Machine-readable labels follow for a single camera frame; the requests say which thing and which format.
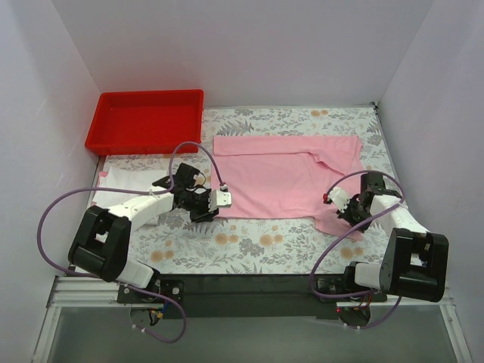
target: pink shirt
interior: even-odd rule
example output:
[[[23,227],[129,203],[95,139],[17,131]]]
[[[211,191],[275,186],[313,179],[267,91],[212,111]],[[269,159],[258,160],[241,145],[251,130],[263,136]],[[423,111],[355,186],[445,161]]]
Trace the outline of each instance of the pink shirt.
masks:
[[[342,175],[362,169],[361,146],[358,136],[216,136],[213,155],[232,193],[232,207],[219,216],[314,217],[318,230],[340,235],[350,226],[337,218],[334,205],[323,203],[323,194]],[[212,171],[212,187],[218,185]],[[357,194],[360,178],[340,186]]]

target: floral tablecloth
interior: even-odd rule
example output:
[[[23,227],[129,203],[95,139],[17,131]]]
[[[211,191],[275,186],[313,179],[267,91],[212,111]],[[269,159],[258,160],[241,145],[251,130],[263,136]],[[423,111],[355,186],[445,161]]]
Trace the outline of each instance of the floral tablecloth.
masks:
[[[202,142],[210,150],[215,135],[358,135],[364,145],[363,165],[393,175],[371,107],[205,110]],[[169,155],[112,156],[106,159],[104,171],[111,166],[167,169],[168,161]],[[205,153],[177,157],[175,165],[181,161],[202,170],[209,185],[211,168]],[[177,209],[162,215],[159,225],[134,231],[129,252],[163,273],[304,274],[335,238],[315,230],[311,218],[218,219],[194,224],[187,212]],[[344,240],[322,262],[320,271],[341,273],[352,260],[380,261],[387,241],[383,230],[372,225],[363,240]]]

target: white wall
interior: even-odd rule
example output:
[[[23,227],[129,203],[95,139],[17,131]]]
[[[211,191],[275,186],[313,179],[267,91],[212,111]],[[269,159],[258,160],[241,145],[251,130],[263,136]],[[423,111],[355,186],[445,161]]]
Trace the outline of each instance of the white wall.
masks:
[[[30,361],[54,269],[36,249],[36,224],[59,194],[90,185],[84,148],[99,91],[53,5],[0,0],[0,361]],[[86,196],[48,220],[48,253],[66,265]]]
[[[433,0],[53,0],[102,92],[206,106],[380,100]]]
[[[412,211],[451,244],[448,282],[474,361],[484,361],[483,20],[483,1],[435,0],[380,103]]]

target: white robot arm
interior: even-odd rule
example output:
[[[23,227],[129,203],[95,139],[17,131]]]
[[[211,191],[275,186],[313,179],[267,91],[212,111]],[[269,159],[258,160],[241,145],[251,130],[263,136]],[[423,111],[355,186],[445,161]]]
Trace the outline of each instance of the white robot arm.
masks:
[[[231,205],[225,185],[220,190],[196,186],[199,174],[199,170],[182,163],[169,193],[155,194],[169,187],[169,177],[165,177],[153,183],[150,195],[134,197],[109,209],[87,209],[70,248],[69,262],[107,282],[148,287],[159,272],[128,256],[131,232],[175,208],[188,210],[192,222],[208,222],[219,214],[219,208]]]
[[[360,194],[350,197],[342,188],[335,187],[324,201],[335,203],[338,218],[356,225],[399,204],[400,198],[396,191],[386,189],[381,174],[369,172],[361,176]],[[428,231],[403,205],[377,221],[389,237],[382,263],[352,262],[346,267],[345,275],[361,287],[439,301],[445,288],[447,238]],[[369,226],[368,223],[359,230],[366,231]]]

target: purple cable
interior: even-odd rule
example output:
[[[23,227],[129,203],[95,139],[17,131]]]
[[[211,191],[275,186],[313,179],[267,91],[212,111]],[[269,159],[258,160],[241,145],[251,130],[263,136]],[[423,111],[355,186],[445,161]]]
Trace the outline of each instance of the purple cable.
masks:
[[[343,180],[345,180],[349,177],[352,177],[354,175],[366,174],[368,172],[369,172],[368,170],[360,170],[358,172],[352,172],[351,174],[343,176],[340,180],[338,180],[336,183],[334,183],[333,185],[330,186],[327,193],[329,194],[333,190],[333,188],[336,187]],[[316,291],[315,284],[314,284],[316,270],[318,269],[318,267],[321,264],[321,262],[323,261],[323,259],[328,255],[328,253],[339,242],[341,242],[343,239],[348,237],[352,232],[357,231],[360,227],[368,224],[369,222],[374,221],[377,218],[380,218],[381,216],[384,216],[385,214],[391,212],[394,209],[397,209],[398,207],[400,207],[401,203],[403,203],[403,201],[405,200],[405,198],[406,198],[405,192],[403,191],[402,186],[400,185],[400,183],[396,179],[394,179],[391,175],[386,174],[385,172],[379,172],[377,170],[372,170],[371,172],[375,172],[375,173],[381,174],[383,176],[386,176],[388,179],[393,181],[399,187],[400,191],[402,192],[402,199],[400,199],[400,203],[397,203],[397,204],[391,206],[390,208],[387,208],[384,211],[382,211],[378,214],[375,214],[374,216],[366,218],[364,221],[359,222],[357,225],[354,225],[353,227],[351,227],[348,231],[346,231],[341,236],[339,236],[332,244],[330,244],[330,246],[319,256],[318,261],[316,261],[314,267],[311,270],[311,273],[309,274],[309,287],[310,287],[311,291],[318,297],[323,297],[325,299],[345,299],[345,298],[349,298],[349,297],[366,296],[366,295],[368,295],[372,292],[371,290],[368,290],[368,291],[362,291],[360,293],[341,293],[341,294],[330,295],[330,294],[320,293],[320,292]]]
[[[157,338],[158,340],[160,340],[160,341],[162,341],[164,343],[175,343],[175,342],[178,342],[183,337],[183,334],[185,334],[185,331],[187,330],[187,315],[186,315],[184,309],[182,308],[182,306],[180,304],[178,304],[175,300],[170,299],[167,296],[160,295],[159,293],[151,293],[150,291],[145,291],[145,290],[140,289],[139,287],[135,287],[135,286],[132,286],[132,285],[128,285],[128,287],[131,290],[137,291],[139,293],[144,293],[145,295],[149,295],[149,296],[154,296],[154,297],[157,297],[157,298],[165,299],[166,301],[168,301],[171,304],[173,304],[174,306],[176,306],[176,308],[181,313],[181,317],[183,318],[183,327],[181,328],[180,334],[177,335],[176,337],[172,338],[172,339],[167,339],[165,337],[162,337],[158,333],[155,333],[154,331],[152,331],[150,329],[147,329],[146,327],[143,327],[143,326],[141,326],[139,324],[135,324],[135,326],[139,330],[141,330],[141,331],[143,331],[143,329],[144,329],[144,332],[145,333],[150,334],[152,337],[155,337],[155,338]]]
[[[342,182],[343,180],[349,178],[349,177],[352,177],[354,175],[358,175],[358,174],[365,174],[369,171],[367,170],[361,170],[361,171],[358,171],[358,172],[352,172],[351,174],[348,174],[348,175],[345,175],[343,176],[340,180],[336,181],[333,185],[330,186],[329,190],[327,191],[327,193],[329,194],[334,187],[336,187],[340,182]],[[322,254],[321,256],[319,257],[318,261],[316,261],[314,267],[312,268],[311,270],[311,274],[309,274],[309,288],[311,289],[311,291],[318,297],[323,297],[323,298],[326,298],[326,299],[343,299],[343,298],[348,298],[348,297],[358,297],[358,296],[365,296],[365,295],[369,295],[370,293],[372,293],[373,291],[372,290],[368,290],[368,291],[362,291],[360,293],[341,293],[341,294],[335,294],[335,295],[327,295],[325,293],[320,293],[318,291],[315,290],[315,284],[314,284],[314,280],[315,280],[315,273],[316,273],[316,270],[318,269],[319,265],[321,264],[322,260],[328,255],[328,253],[339,243],[341,242],[344,238],[348,237],[352,232],[354,231],[357,231],[360,227],[362,227],[363,225],[366,225],[367,223],[369,222],[372,222],[374,221],[375,219],[377,218],[380,218],[381,216],[391,212],[392,210],[398,208],[404,201],[405,201],[405,198],[406,198],[406,195],[405,195],[405,191],[403,190],[402,188],[402,185],[396,180],[394,179],[391,175],[388,175],[386,174],[385,172],[379,172],[377,170],[373,170],[372,172],[376,172],[378,174],[381,174],[383,176],[386,176],[388,179],[390,179],[391,181],[393,181],[400,189],[400,191],[402,192],[402,198],[400,199],[400,202],[391,206],[390,208],[387,208],[385,209],[384,211],[376,214],[375,216],[372,216],[372,217],[369,217],[369,218],[366,218],[363,222],[360,222],[358,223],[357,225],[354,225],[353,227],[351,227],[347,232],[345,232],[344,234],[342,234],[341,236],[339,236]],[[376,327],[378,325],[380,325],[381,323],[383,323],[386,319],[388,319],[390,317],[391,314],[393,314],[393,312],[396,310],[396,308],[398,308],[400,302],[402,301],[402,297],[400,296],[396,302],[395,302],[395,305],[379,320],[371,323],[371,324],[368,324],[368,325],[365,325],[365,326],[360,326],[359,329],[369,329],[371,327]],[[353,325],[349,325],[350,328],[352,329],[356,329],[358,330],[358,326],[353,326]]]
[[[371,327],[376,327],[376,326],[380,325],[381,323],[383,323],[386,319],[388,319],[390,317],[391,314],[393,314],[393,312],[396,310],[396,308],[399,307],[401,301],[402,301],[402,297],[399,296],[399,298],[395,302],[395,305],[392,306],[392,308],[381,319],[379,319],[379,320],[377,320],[377,321],[375,321],[371,324],[360,326],[360,329],[370,329]],[[348,325],[348,327],[358,330],[358,327],[356,327],[354,325]]]
[[[150,192],[150,191],[130,191],[130,190],[127,190],[127,189],[100,188],[100,187],[96,187],[96,188],[94,188],[94,187],[93,188],[80,188],[80,189],[75,189],[73,191],[69,191],[69,192],[67,192],[65,194],[62,194],[59,198],[57,198],[52,203],[50,203],[48,205],[48,207],[45,209],[45,211],[43,212],[42,216],[40,217],[39,225],[37,226],[37,248],[39,249],[39,252],[40,252],[40,255],[42,256],[42,258],[50,266],[56,268],[59,271],[62,271],[66,275],[76,276],[76,277],[84,277],[84,278],[97,278],[97,276],[95,276],[93,274],[84,274],[82,272],[76,272],[76,271],[69,270],[68,268],[64,268],[61,265],[58,265],[57,263],[55,263],[54,261],[52,261],[51,259],[48,258],[47,254],[44,251],[44,247],[42,246],[42,227],[44,226],[45,219],[47,218],[47,215],[49,214],[49,212],[61,200],[65,199],[67,197],[70,197],[71,195],[78,194],[78,193],[82,193],[82,192],[85,192],[85,191],[111,191],[111,192],[116,192],[116,193],[139,194],[139,195],[151,195],[151,194],[160,195],[160,194],[168,193],[168,192],[170,192],[175,187],[175,180],[173,179],[173,174],[172,174],[173,158],[175,157],[176,152],[180,149],[180,147],[182,147],[183,145],[187,145],[187,144],[192,144],[192,145],[198,146],[200,149],[202,149],[208,155],[208,157],[210,158],[210,161],[213,164],[213,168],[216,171],[217,177],[219,178],[220,185],[223,185],[224,183],[222,181],[222,177],[220,176],[219,168],[218,168],[215,160],[213,159],[212,154],[206,149],[206,147],[204,147],[203,145],[198,144],[196,142],[192,142],[192,141],[182,142],[179,146],[177,146],[175,148],[175,150],[172,153],[172,156],[169,159],[169,167],[168,167],[168,170],[169,170],[170,186],[169,186],[168,189],[166,189],[164,191],[154,191],[154,192]],[[187,327],[187,315],[185,314],[185,311],[183,310],[183,308],[182,308],[182,306],[180,304],[178,304],[175,300],[170,299],[169,297],[163,296],[163,295],[158,294],[158,293],[151,293],[149,291],[145,291],[145,290],[142,290],[142,289],[140,289],[138,287],[134,287],[134,286],[131,286],[131,285],[129,285],[129,288],[133,289],[134,291],[138,291],[139,293],[144,293],[144,294],[149,295],[149,296],[155,296],[155,297],[158,297],[158,298],[161,298],[161,299],[170,301],[174,306],[176,306],[176,308],[180,311],[181,316],[183,317],[183,328],[181,330],[181,333],[177,337],[175,337],[173,339],[166,339],[166,338],[160,336],[159,334],[154,333],[151,330],[144,329],[143,327],[140,327],[140,326],[136,325],[137,328],[144,329],[144,331],[146,331],[148,334],[150,334],[151,336],[157,338],[158,340],[161,340],[164,343],[174,343],[174,342],[176,342],[176,341],[178,341],[178,340],[180,340],[182,338],[183,334],[185,333],[186,327]]]

